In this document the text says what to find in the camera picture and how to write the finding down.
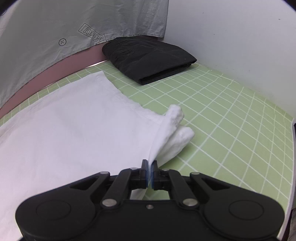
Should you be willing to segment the white shirt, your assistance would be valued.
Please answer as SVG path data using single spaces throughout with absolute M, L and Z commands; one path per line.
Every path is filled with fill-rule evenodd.
M 1 126 L 1 240 L 18 240 L 15 211 L 25 199 L 100 171 L 170 161 L 194 131 L 182 109 L 158 114 L 97 72 L 55 90 Z

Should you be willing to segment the green grid cutting mat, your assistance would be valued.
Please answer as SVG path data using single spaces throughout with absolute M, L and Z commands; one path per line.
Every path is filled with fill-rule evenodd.
M 200 64 L 144 86 L 108 61 L 94 64 L 38 91 L 3 116 L 1 123 L 51 92 L 99 71 L 144 108 L 160 114 L 171 104 L 182 108 L 183 124 L 195 137 L 166 167 L 183 175 L 202 172 L 267 195 L 285 211 L 291 209 L 295 186 L 293 118 L 231 77 Z

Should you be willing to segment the folded black garment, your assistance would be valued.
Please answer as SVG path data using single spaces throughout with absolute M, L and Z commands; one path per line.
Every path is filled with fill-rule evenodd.
M 184 49 L 149 37 L 115 38 L 102 52 L 115 68 L 140 85 L 178 74 L 197 61 Z

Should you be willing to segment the grey printed sheet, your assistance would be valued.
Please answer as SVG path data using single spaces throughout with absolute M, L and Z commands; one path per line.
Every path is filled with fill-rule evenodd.
M 168 1 L 16 1 L 1 14 L 1 104 L 75 53 L 118 37 L 163 37 L 168 6 Z

